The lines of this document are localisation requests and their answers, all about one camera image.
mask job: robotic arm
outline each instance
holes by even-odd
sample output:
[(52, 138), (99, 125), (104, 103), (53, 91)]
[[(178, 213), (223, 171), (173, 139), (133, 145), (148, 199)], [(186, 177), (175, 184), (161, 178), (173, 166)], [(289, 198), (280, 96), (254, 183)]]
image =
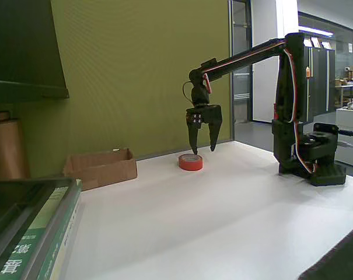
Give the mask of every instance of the robotic arm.
[(345, 182), (345, 169), (334, 164), (338, 127), (315, 124), (312, 133), (303, 134), (303, 124), (299, 123), (306, 121), (307, 110), (303, 40), (303, 33), (291, 33), (284, 39), (270, 40), (219, 62), (214, 58), (189, 73), (194, 107), (187, 109), (186, 120), (189, 143), (195, 154), (201, 124), (209, 125), (212, 151), (222, 124), (221, 107), (209, 105), (210, 82), (235, 69), (279, 56), (276, 112), (272, 121), (274, 156), (279, 161), (279, 172), (307, 178), (317, 186)]

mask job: black power cable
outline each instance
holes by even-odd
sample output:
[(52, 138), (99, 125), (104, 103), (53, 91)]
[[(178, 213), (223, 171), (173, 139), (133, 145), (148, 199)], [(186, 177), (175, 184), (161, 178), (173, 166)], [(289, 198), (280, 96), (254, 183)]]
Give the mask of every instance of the black power cable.
[(341, 135), (345, 135), (345, 136), (351, 136), (353, 137), (353, 131), (352, 130), (338, 130), (338, 133)]
[(184, 87), (185, 87), (185, 85), (188, 84), (188, 83), (192, 83), (192, 82), (191, 82), (190, 80), (188, 80), (188, 81), (186, 81), (186, 82), (183, 84), (183, 94), (184, 94), (184, 97), (185, 97), (190, 103), (193, 104), (192, 100), (190, 100), (190, 99), (187, 97), (187, 95), (186, 95), (186, 93), (185, 93), (185, 91), (184, 91)]

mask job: olive green wall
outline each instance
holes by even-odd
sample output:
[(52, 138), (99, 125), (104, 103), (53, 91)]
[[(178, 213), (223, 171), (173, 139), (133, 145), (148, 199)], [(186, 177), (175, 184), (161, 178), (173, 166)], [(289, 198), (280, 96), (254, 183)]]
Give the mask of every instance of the olive green wall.
[[(201, 62), (229, 55), (227, 2), (52, 0), (52, 7), (70, 99), (15, 106), (33, 177), (61, 172), (69, 153), (187, 148), (191, 104), (181, 86)], [(213, 83), (211, 103), (222, 105), (219, 140), (227, 140), (227, 76)], [(207, 144), (208, 129), (199, 137)]]

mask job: white wall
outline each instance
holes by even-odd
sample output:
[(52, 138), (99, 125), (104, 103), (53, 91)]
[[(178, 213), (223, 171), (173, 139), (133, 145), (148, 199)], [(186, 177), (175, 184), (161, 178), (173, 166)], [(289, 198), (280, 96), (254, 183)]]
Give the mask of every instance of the white wall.
[(353, 0), (298, 0), (298, 10), (353, 29)]
[[(296, 0), (251, 0), (253, 46), (298, 32)], [(253, 120), (271, 122), (274, 115), (278, 57), (253, 65)]]

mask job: open cardboard box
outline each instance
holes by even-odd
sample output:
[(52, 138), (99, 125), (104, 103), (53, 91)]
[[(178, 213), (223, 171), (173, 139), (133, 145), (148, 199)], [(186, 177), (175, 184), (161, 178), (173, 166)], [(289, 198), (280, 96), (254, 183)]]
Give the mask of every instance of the open cardboard box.
[(86, 191), (136, 178), (136, 160), (129, 149), (69, 155), (64, 175), (81, 179)]

